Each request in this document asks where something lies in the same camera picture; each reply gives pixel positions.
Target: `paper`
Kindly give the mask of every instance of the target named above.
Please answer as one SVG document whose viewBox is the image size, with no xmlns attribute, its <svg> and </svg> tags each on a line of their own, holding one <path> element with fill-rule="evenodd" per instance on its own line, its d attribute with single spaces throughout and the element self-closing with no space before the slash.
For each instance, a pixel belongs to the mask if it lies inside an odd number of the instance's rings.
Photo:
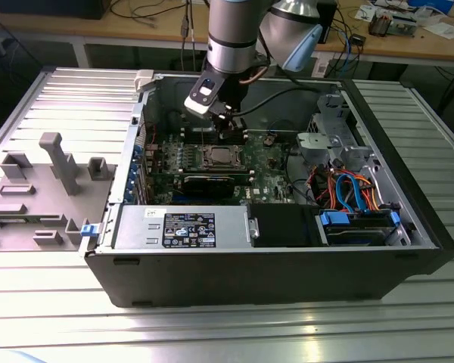
<svg viewBox="0 0 454 363">
<path fill-rule="evenodd" d="M 356 12 L 355 19 L 371 22 L 376 10 L 376 6 L 360 5 L 360 9 Z"/>
<path fill-rule="evenodd" d="M 379 9 L 386 13 L 397 14 L 397 11 L 380 8 L 379 6 L 360 5 L 360 9 L 356 12 L 355 19 L 371 22 L 375 12 Z"/>
<path fill-rule="evenodd" d="M 446 23 L 438 23 L 426 26 L 424 29 L 446 39 L 454 39 L 454 26 Z"/>
</svg>

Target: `motherboard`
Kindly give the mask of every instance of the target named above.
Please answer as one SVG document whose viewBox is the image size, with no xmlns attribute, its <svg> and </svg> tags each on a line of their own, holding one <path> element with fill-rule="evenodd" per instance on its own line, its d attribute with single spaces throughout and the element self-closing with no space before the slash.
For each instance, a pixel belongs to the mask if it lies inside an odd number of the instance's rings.
<svg viewBox="0 0 454 363">
<path fill-rule="evenodd" d="M 289 144 L 273 142 L 277 135 L 246 132 L 219 142 L 197 134 L 159 136 L 157 144 L 146 146 L 148 203 L 294 203 L 285 174 Z"/>
</svg>

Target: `black plastic cover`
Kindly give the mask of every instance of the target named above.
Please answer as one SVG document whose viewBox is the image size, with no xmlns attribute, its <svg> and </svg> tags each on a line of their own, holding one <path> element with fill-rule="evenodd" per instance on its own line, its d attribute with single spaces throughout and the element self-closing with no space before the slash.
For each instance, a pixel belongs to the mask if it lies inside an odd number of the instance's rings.
<svg viewBox="0 0 454 363">
<path fill-rule="evenodd" d="M 250 218 L 256 218 L 260 236 L 254 247 L 320 247 L 315 215 L 318 208 L 299 204 L 250 204 Z"/>
</svg>

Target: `floor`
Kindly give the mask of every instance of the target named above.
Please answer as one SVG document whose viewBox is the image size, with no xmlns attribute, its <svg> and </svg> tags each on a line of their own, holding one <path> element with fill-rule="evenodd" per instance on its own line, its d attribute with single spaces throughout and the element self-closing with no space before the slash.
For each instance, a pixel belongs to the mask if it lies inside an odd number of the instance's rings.
<svg viewBox="0 0 454 363">
<path fill-rule="evenodd" d="M 30 60 L 16 42 L 5 41 L 7 54 L 0 58 L 0 127 L 14 109 L 29 84 L 34 80 L 39 68 Z M 45 66 L 75 67 L 76 60 L 72 47 L 63 43 L 26 42 L 25 46 Z M 89 45 L 88 52 L 95 68 L 180 70 L 179 51 L 174 49 L 150 49 L 109 45 Z M 191 54 L 185 55 L 185 68 L 192 69 Z M 309 76 L 314 60 L 301 73 Z M 372 64 L 360 62 L 353 70 L 345 72 L 343 78 L 367 79 Z M 409 66 L 401 76 L 402 81 L 412 83 L 425 100 L 436 107 L 443 90 L 449 81 L 444 79 L 434 67 Z M 443 120 L 454 132 L 454 101 L 446 109 Z"/>
</svg>

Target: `table leg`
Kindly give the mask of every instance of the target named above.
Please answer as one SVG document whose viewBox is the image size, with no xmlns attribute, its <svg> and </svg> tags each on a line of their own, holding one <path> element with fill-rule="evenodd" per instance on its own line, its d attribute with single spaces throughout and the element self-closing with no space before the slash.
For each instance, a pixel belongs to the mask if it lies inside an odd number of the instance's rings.
<svg viewBox="0 0 454 363">
<path fill-rule="evenodd" d="M 333 59 L 333 53 L 331 52 L 320 52 L 316 56 L 316 63 L 313 71 L 311 73 L 311 77 L 314 78 L 325 78 L 326 70 L 328 69 L 328 65 L 330 60 Z"/>
<path fill-rule="evenodd" d="M 74 49 L 74 54 L 77 59 L 77 66 L 79 68 L 91 68 L 89 57 L 86 52 L 86 45 L 84 42 L 75 41 L 71 43 Z"/>
</svg>

